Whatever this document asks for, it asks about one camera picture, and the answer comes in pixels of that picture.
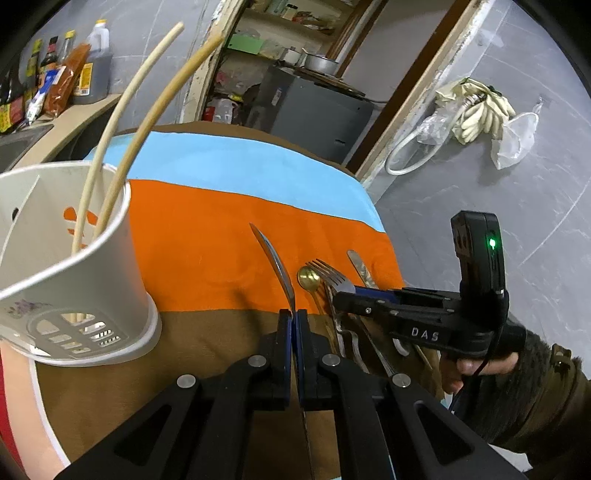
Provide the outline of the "right forearm dark sleeve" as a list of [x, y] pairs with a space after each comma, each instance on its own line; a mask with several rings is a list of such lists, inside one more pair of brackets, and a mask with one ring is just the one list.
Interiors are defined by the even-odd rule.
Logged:
[[590, 447], [590, 380], [581, 360], [531, 331], [512, 371], [465, 382], [454, 411], [485, 441], [526, 454], [533, 466]]

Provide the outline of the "right hand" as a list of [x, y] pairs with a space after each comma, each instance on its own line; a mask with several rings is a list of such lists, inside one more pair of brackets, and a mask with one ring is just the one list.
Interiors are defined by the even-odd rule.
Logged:
[[511, 373], [519, 360], [519, 354], [493, 359], [484, 363], [478, 359], [454, 359], [443, 353], [439, 368], [442, 377], [442, 388], [447, 394], [457, 394], [464, 386], [464, 378], [474, 375], [506, 375]]

